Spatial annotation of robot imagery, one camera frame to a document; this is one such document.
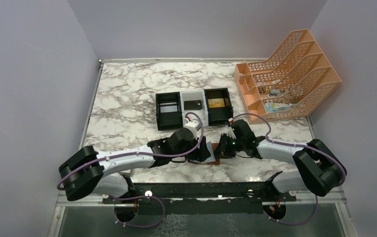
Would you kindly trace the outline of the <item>brown leather card holder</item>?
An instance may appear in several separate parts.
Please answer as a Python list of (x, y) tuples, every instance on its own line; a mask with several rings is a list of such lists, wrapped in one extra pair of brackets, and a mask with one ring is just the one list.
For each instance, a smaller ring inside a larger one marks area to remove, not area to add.
[(210, 152), (210, 157), (207, 158), (205, 161), (196, 161), (196, 160), (188, 160), (189, 163), (199, 164), (199, 165), (220, 165), (220, 159), (214, 156), (214, 148), (216, 148), (216, 143), (207, 143), (207, 149)]

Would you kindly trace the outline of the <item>black and white card tray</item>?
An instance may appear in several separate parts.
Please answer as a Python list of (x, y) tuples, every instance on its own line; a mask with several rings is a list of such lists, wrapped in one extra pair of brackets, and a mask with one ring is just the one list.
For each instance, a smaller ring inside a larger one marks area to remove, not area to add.
[(225, 125), (233, 117), (227, 88), (157, 93), (155, 104), (159, 131), (181, 128), (188, 112), (197, 114), (204, 126)]

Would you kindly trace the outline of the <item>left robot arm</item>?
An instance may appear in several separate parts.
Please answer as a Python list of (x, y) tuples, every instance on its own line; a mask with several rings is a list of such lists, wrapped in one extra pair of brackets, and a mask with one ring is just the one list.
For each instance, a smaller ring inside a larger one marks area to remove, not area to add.
[(68, 201), (80, 200), (90, 194), (116, 196), (121, 202), (133, 199), (130, 179), (116, 177), (116, 173), (167, 165), (176, 158), (182, 161), (206, 161), (213, 157), (213, 148), (197, 129), (181, 128), (170, 137), (153, 140), (135, 149), (111, 154), (97, 152), (93, 146), (84, 146), (63, 162), (57, 189), (64, 191)]

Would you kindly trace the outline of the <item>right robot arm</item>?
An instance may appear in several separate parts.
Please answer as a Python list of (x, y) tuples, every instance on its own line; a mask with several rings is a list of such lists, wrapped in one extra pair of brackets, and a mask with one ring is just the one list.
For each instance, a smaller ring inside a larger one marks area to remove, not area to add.
[(324, 197), (342, 185), (347, 171), (328, 147), (319, 139), (306, 144), (291, 144), (256, 136), (243, 120), (232, 122), (220, 137), (214, 150), (216, 158), (233, 158), (244, 152), (250, 158), (274, 159), (294, 164), (295, 171), (278, 172), (266, 180), (264, 195), (276, 201), (289, 191), (310, 191)]

